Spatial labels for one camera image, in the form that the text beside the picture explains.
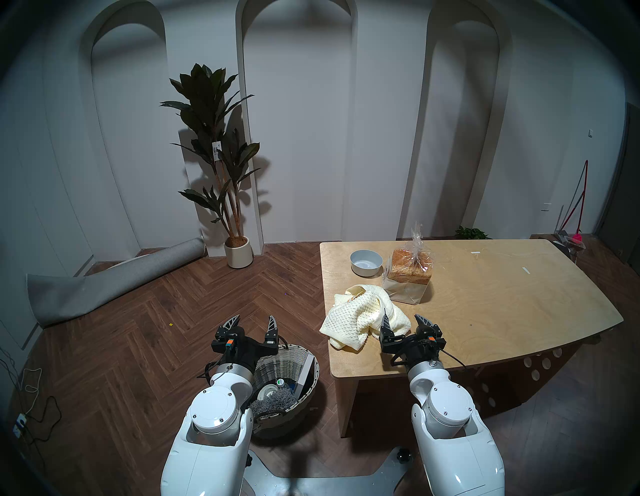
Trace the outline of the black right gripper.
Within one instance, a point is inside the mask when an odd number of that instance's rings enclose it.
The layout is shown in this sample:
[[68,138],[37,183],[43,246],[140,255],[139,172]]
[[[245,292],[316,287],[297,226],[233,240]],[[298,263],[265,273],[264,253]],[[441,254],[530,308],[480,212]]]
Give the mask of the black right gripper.
[[381,351],[392,355],[391,366],[412,368],[422,362],[437,362],[440,351],[446,346],[439,328],[434,328],[434,324],[422,315],[414,316],[417,322],[415,333],[396,337],[384,310],[379,341]]

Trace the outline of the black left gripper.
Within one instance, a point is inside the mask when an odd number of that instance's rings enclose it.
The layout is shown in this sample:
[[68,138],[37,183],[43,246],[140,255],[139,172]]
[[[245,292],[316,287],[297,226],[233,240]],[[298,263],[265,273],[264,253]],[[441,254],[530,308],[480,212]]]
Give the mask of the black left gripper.
[[238,326],[239,318],[239,314],[235,315],[219,326],[211,348],[221,354],[219,365],[236,364],[246,369],[256,369],[260,359],[275,356],[279,352],[277,321],[273,315],[269,315],[264,342],[257,342],[246,336],[244,329]]

